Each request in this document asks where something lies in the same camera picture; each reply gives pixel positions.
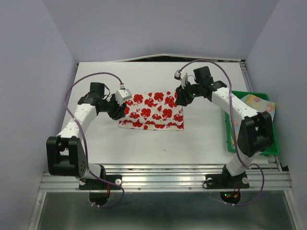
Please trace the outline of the red poppy print skirt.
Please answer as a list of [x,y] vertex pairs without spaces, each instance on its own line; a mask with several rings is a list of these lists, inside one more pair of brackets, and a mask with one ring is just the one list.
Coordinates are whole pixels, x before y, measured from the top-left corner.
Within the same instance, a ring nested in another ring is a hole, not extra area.
[[183,131],[183,107],[176,104],[175,91],[134,94],[127,100],[125,117],[118,122],[119,128]]

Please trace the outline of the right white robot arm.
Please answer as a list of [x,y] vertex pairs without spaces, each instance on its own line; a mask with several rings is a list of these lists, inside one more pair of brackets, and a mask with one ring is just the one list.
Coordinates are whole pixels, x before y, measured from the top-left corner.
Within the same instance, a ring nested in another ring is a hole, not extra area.
[[253,158],[275,143],[272,117],[267,111],[259,112],[237,98],[222,81],[214,81],[208,67],[195,69],[194,75],[195,83],[191,84],[186,72],[175,72],[174,78],[180,81],[175,103],[187,106],[194,98],[203,97],[222,108],[229,114],[232,124],[238,125],[239,131],[233,137],[236,154],[226,164],[227,172],[221,174],[221,183],[231,187]]

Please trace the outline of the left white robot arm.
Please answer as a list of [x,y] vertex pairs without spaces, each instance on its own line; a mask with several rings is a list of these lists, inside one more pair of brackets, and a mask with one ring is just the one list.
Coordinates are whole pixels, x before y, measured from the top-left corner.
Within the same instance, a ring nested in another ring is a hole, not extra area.
[[119,89],[105,97],[105,84],[92,82],[89,92],[77,102],[71,119],[55,136],[46,141],[47,165],[51,175],[84,177],[89,173],[85,132],[99,113],[107,113],[113,120],[125,117],[125,102],[132,98],[131,92],[122,84]]

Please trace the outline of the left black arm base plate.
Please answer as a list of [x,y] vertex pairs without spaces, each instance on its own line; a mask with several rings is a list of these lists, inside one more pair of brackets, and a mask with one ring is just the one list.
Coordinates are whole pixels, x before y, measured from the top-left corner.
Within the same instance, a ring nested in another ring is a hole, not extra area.
[[[106,175],[106,180],[111,183],[115,183],[116,180],[122,180],[122,175],[114,174],[114,175]],[[84,179],[85,184],[79,184],[79,190],[120,190],[120,188],[116,185],[109,185],[105,182],[101,182],[97,179]]]

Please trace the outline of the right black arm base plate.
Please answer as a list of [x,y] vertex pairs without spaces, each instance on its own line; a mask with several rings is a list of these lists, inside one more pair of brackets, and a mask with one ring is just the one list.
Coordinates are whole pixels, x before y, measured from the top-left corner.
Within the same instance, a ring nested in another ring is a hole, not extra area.
[[224,174],[207,174],[205,181],[202,183],[204,189],[248,189],[249,182],[247,175],[243,173],[238,176],[228,176]]

